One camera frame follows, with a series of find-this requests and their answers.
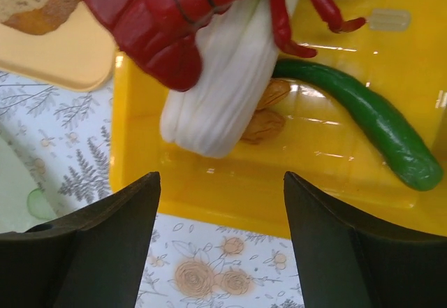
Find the bread slice front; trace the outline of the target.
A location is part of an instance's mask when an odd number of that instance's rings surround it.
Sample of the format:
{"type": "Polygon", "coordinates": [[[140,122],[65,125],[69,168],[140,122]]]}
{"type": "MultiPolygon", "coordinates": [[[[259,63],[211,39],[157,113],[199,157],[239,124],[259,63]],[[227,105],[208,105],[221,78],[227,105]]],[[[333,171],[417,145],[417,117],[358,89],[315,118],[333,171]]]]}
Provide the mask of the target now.
{"type": "Polygon", "coordinates": [[[31,35],[55,31],[80,0],[1,0],[1,23],[31,35]]]}

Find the pale yellow flat tray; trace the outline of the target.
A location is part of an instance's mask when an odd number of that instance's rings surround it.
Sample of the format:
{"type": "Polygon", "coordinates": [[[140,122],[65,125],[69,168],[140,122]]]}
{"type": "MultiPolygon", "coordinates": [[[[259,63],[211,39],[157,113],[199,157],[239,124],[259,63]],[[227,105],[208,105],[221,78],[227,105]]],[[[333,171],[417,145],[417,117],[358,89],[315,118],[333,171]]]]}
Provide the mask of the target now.
{"type": "Polygon", "coordinates": [[[33,36],[1,25],[1,70],[73,91],[92,91],[115,67],[115,42],[83,3],[58,29],[33,36]]]}

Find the red toy lobster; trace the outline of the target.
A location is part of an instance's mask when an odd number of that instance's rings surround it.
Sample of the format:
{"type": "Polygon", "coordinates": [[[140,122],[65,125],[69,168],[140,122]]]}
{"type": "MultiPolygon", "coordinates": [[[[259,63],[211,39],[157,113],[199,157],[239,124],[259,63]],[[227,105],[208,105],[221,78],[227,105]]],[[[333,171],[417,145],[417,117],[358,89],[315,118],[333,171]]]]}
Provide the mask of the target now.
{"type": "MultiPolygon", "coordinates": [[[[197,32],[239,0],[83,1],[142,71],[171,90],[185,92],[203,72],[197,32]]],[[[316,50],[292,39],[286,0],[270,0],[270,20],[266,30],[272,38],[266,46],[297,57],[316,56],[316,50]]]]}

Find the deep yellow plastic bin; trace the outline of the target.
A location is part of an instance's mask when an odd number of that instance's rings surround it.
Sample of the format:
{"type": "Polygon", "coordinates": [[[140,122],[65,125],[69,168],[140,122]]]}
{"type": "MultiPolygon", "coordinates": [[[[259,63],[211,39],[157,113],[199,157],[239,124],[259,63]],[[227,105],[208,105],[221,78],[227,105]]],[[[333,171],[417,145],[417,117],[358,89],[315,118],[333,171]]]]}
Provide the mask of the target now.
{"type": "MultiPolygon", "coordinates": [[[[310,0],[291,21],[297,42],[317,49],[316,62],[359,79],[387,98],[446,161],[446,0],[335,0],[347,19],[405,10],[404,31],[371,26],[330,32],[310,0]]],[[[118,53],[112,109],[110,185],[118,191],[151,171],[161,176],[159,211],[289,237],[284,174],[293,171],[326,193],[391,223],[446,234],[446,184],[418,192],[405,186],[335,99],[304,82],[275,106],[284,130],[259,145],[239,143],[208,159],[162,141],[167,91],[118,53]]]]}

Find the white toy radish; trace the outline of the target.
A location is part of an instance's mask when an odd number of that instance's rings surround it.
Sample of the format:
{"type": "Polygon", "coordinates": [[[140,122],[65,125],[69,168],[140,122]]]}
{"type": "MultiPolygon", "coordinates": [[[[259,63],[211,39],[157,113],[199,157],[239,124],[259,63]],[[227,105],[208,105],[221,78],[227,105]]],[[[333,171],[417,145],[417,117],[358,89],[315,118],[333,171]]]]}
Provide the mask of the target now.
{"type": "Polygon", "coordinates": [[[235,1],[200,29],[203,71],[196,86],[168,93],[163,141],[220,159],[240,140],[277,62],[270,0],[235,1]]]}

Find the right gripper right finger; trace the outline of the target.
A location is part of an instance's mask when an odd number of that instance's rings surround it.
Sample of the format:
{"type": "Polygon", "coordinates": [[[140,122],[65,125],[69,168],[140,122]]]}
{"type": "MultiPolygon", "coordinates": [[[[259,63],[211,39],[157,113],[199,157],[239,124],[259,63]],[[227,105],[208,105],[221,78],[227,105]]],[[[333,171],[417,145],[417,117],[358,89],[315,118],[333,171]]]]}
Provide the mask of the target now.
{"type": "Polygon", "coordinates": [[[372,216],[293,172],[284,202],[306,307],[445,307],[446,238],[372,216]]]}

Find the green toy cucumber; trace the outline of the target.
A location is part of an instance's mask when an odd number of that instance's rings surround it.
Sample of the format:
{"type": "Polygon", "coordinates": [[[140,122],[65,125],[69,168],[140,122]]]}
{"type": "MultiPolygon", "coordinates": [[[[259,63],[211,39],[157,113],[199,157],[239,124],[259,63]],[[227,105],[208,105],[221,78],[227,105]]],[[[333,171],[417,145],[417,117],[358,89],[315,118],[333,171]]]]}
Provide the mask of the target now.
{"type": "Polygon", "coordinates": [[[301,80],[333,97],[408,187],[429,191],[443,179],[441,164],[405,116],[352,75],[324,64],[280,59],[272,77],[301,80]]]}

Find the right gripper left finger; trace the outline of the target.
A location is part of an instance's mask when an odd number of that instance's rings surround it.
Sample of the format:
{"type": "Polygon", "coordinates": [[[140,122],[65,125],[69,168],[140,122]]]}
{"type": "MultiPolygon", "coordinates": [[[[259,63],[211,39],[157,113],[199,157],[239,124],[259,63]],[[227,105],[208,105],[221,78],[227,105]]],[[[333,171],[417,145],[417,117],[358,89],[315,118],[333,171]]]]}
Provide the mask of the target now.
{"type": "Polygon", "coordinates": [[[152,172],[66,216],[1,234],[1,306],[134,307],[160,195],[152,172]]]}

